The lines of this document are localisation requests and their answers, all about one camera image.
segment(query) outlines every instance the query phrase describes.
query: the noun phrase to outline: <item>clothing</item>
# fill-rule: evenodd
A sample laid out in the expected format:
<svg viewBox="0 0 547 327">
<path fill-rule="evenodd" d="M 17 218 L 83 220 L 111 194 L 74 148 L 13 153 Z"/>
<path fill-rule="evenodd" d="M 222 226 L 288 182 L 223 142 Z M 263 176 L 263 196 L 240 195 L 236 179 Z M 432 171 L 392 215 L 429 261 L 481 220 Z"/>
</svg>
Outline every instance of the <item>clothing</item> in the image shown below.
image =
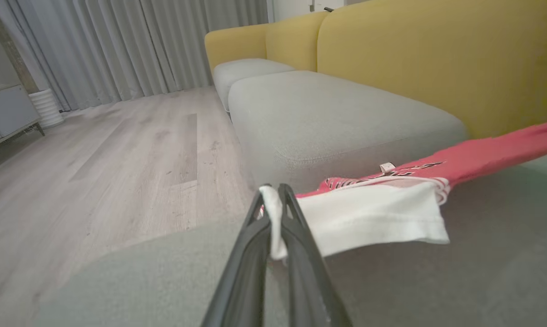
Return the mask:
<svg viewBox="0 0 547 327">
<path fill-rule="evenodd" d="M 439 206 L 453 186 L 544 155 L 547 124 L 465 141 L 398 168 L 384 165 L 382 173 L 365 178 L 328 178 L 317 191 L 296 197 L 324 256 L 378 243 L 446 244 Z M 267 188 L 260 188 L 264 200 L 266 193 L 277 194 Z M 264 202 L 270 217 L 280 215 L 275 205 L 268 207 L 275 199 Z M 271 249 L 274 259 L 287 255 L 279 234 L 272 234 Z"/>
</svg>

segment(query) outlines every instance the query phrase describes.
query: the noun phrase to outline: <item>white basket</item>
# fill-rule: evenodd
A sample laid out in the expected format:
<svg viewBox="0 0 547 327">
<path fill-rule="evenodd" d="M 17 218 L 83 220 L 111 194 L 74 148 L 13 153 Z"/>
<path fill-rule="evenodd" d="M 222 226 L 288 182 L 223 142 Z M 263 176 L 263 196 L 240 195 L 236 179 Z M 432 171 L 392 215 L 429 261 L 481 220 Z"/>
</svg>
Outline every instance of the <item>white basket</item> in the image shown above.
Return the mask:
<svg viewBox="0 0 547 327">
<path fill-rule="evenodd" d="M 42 128 L 51 128 L 64 122 L 64 118 L 60 114 L 60 109 L 57 106 L 51 89 L 32 93 L 29 97 L 35 106 L 35 109 L 39 112 L 39 116 L 41 116 L 39 124 Z"/>
</svg>

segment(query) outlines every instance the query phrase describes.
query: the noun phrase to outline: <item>curtain fold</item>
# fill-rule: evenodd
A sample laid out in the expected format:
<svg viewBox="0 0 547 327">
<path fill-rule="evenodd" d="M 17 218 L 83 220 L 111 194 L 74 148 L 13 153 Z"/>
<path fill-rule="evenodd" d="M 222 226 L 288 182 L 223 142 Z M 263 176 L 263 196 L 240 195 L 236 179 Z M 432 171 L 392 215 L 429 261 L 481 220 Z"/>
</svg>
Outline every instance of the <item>curtain fold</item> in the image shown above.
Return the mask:
<svg viewBox="0 0 547 327">
<path fill-rule="evenodd" d="M 64 110 L 211 85 L 207 32 L 265 0 L 7 0 Z"/>
</svg>

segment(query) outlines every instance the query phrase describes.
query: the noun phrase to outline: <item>wooden floor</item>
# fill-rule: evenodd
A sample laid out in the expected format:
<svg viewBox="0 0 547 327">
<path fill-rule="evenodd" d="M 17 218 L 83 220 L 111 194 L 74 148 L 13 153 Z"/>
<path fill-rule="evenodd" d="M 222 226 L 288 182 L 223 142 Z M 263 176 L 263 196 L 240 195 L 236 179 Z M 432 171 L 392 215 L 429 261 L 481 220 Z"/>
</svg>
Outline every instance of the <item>wooden floor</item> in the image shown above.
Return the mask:
<svg viewBox="0 0 547 327">
<path fill-rule="evenodd" d="M 213 88 L 119 102 L 0 146 L 0 326 L 29 325 L 90 261 L 243 219 L 253 196 Z"/>
</svg>

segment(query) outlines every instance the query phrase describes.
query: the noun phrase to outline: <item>cabinet leg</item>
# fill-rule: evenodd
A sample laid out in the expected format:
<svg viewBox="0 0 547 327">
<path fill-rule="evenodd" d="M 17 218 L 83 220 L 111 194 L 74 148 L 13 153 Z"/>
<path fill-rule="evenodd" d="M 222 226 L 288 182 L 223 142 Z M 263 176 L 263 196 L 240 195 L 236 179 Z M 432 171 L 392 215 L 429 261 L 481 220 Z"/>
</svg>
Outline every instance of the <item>cabinet leg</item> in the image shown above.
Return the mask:
<svg viewBox="0 0 547 327">
<path fill-rule="evenodd" d="M 39 125 L 39 123 L 35 123 L 34 125 L 35 127 L 37 127 L 37 130 L 39 131 L 39 133 L 41 133 L 41 136 L 45 136 L 45 133 L 43 133 L 43 128 L 41 128 L 41 125 Z"/>
</svg>

